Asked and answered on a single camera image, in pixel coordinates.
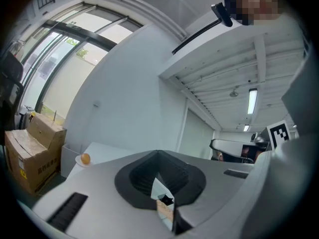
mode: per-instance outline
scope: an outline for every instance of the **ceiling light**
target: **ceiling light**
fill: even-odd
[[[256,100],[257,100],[257,89],[250,89],[249,90],[249,104],[248,104],[248,111],[247,114],[253,114]]]

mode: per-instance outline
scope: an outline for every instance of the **cardboard box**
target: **cardboard box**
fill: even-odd
[[[36,114],[25,130],[5,132],[7,166],[29,193],[36,195],[60,167],[66,130]]]

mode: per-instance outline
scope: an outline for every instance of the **white table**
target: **white table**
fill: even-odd
[[[120,149],[112,147],[110,145],[104,145],[101,143],[93,142],[84,151],[84,153],[88,153],[90,155],[92,163],[99,164],[121,157],[126,157],[134,154],[135,152],[127,149]],[[85,167],[80,166],[78,163],[76,163],[67,179],[84,169]]]

